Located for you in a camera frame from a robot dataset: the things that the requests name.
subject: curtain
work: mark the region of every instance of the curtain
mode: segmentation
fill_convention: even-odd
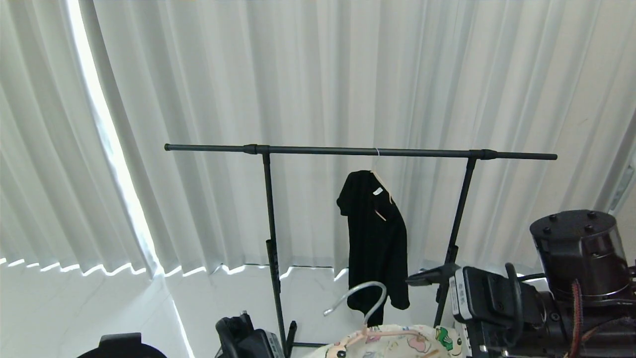
[[[0,257],[142,270],[65,6],[3,1],[0,43]]]
[[[164,143],[555,152],[556,162],[478,162],[459,233],[460,263],[533,270],[530,223],[605,201],[633,135],[634,2],[81,6],[166,271],[263,264],[269,232],[259,156]],[[410,269],[442,262],[465,165],[272,155],[282,270],[347,265],[335,201],[348,172],[373,166],[406,221]]]

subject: black shirt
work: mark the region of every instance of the black shirt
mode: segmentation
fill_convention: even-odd
[[[391,305],[407,309],[406,226],[386,188],[371,171],[355,171],[347,177],[336,202],[349,223],[349,288],[368,281],[382,282]],[[360,290],[349,296],[347,304],[367,314],[380,293],[379,287]],[[383,318],[381,306],[368,325],[382,324]]]

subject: clothes hanger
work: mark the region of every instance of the clothes hanger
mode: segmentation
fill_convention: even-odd
[[[357,291],[360,291],[362,289],[365,289],[367,287],[372,287],[372,286],[377,286],[377,287],[380,287],[382,289],[382,294],[380,295],[380,299],[373,305],[373,307],[371,307],[371,310],[369,312],[367,312],[367,314],[364,315],[364,319],[362,321],[362,329],[360,331],[360,334],[358,334],[357,336],[353,337],[349,341],[342,342],[343,347],[347,348],[348,346],[351,346],[355,342],[357,342],[357,341],[359,341],[359,340],[361,340],[363,338],[366,338],[366,337],[377,337],[377,336],[386,337],[386,336],[402,336],[402,335],[405,335],[405,334],[412,334],[412,335],[415,335],[415,336],[420,336],[424,340],[426,340],[426,337],[424,335],[422,335],[418,331],[414,331],[412,329],[409,329],[409,330],[406,330],[406,331],[393,331],[393,332],[373,332],[373,331],[369,331],[369,327],[367,327],[367,322],[369,322],[369,318],[375,312],[375,310],[377,310],[380,306],[382,306],[382,304],[384,303],[384,299],[387,297],[387,287],[382,282],[369,281],[369,282],[360,283],[359,285],[354,286],[353,288],[348,290],[344,295],[342,295],[342,297],[338,301],[336,301],[336,303],[334,303],[333,306],[331,306],[331,308],[325,310],[322,314],[324,316],[329,315],[331,312],[336,310],[336,308],[338,308],[338,306],[340,306],[340,304],[343,301],[345,301],[345,299],[347,297],[351,296],[352,294],[356,293]]]
[[[378,182],[380,182],[380,184],[382,184],[382,186],[384,187],[384,189],[387,191],[387,193],[389,194],[389,203],[393,204],[393,197],[391,196],[391,192],[389,192],[387,185],[384,184],[384,181],[382,181],[382,178],[380,178],[380,175],[378,174],[377,170],[375,169],[378,161],[380,161],[380,150],[378,148],[375,149],[378,152],[378,156],[375,157],[375,159],[373,159],[373,164],[371,165],[371,173],[373,174],[373,176],[375,176],[375,178],[378,180]],[[375,213],[384,221],[387,221],[387,219],[385,217],[382,216],[382,214],[380,214],[377,210],[375,210]]]

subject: black cylindrical motor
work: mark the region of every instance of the black cylindrical motor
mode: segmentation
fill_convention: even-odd
[[[574,280],[579,280],[584,306],[636,299],[612,215],[562,211],[535,221],[530,232],[557,301],[571,301]]]

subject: black garment rack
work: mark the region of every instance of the black garment rack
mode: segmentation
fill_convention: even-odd
[[[247,154],[260,154],[263,156],[263,168],[265,169],[265,193],[267,195],[267,213],[270,224],[270,239],[266,241],[267,256],[269,260],[270,275],[272,277],[272,289],[274,293],[274,303],[276,305],[276,316],[280,331],[280,340],[285,356],[291,356],[293,347],[321,347],[325,343],[304,343],[295,342],[296,330],[298,325],[296,321],[291,321],[287,336],[285,335],[285,324],[282,316],[282,306],[280,304],[280,275],[278,265],[278,250],[276,244],[276,223],[274,219],[274,203],[272,195],[272,170],[270,162],[270,154],[327,154],[327,155],[369,155],[369,156],[390,156],[390,157],[442,157],[442,158],[467,158],[466,173],[464,174],[464,182],[462,190],[459,194],[459,202],[457,203],[457,211],[455,212],[455,220],[453,221],[453,229],[450,233],[448,248],[446,250],[446,259],[444,263],[455,262],[459,247],[456,245],[457,234],[459,233],[459,224],[462,220],[464,207],[466,205],[466,197],[468,196],[468,188],[473,177],[473,171],[477,160],[487,161],[490,159],[536,159],[543,161],[554,161],[557,159],[556,154],[542,153],[519,153],[519,152],[497,152],[489,149],[479,150],[429,150],[429,149],[388,149],[388,148],[341,148],[341,147],[279,147],[270,145],[248,144],[248,145],[181,145],[166,144],[166,151],[183,150],[190,152],[242,152]],[[438,309],[435,314],[434,326],[438,326],[441,322],[446,305],[446,296],[448,295],[448,284],[438,287],[435,300],[438,303]]]

